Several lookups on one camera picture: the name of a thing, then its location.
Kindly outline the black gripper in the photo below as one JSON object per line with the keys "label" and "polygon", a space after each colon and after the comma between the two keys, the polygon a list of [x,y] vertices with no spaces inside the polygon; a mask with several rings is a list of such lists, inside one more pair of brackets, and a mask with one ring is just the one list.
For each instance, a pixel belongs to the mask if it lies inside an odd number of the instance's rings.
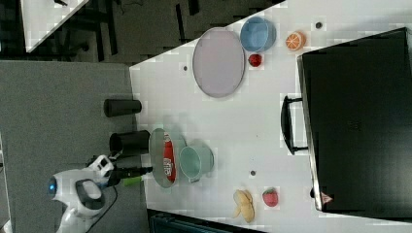
{"label": "black gripper", "polygon": [[133,167],[127,168],[127,170],[116,169],[111,172],[107,186],[117,185],[122,179],[125,179],[126,176],[143,176],[150,173],[153,170],[152,167]]}

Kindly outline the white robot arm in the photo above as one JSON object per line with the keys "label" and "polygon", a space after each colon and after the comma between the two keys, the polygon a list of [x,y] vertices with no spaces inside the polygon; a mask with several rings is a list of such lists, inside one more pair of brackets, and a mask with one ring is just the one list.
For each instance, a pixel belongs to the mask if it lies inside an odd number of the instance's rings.
{"label": "white robot arm", "polygon": [[54,174],[48,192],[65,210],[56,233],[87,233],[100,219],[106,205],[103,189],[116,186],[122,179],[141,177],[153,167],[117,168],[98,165]]}

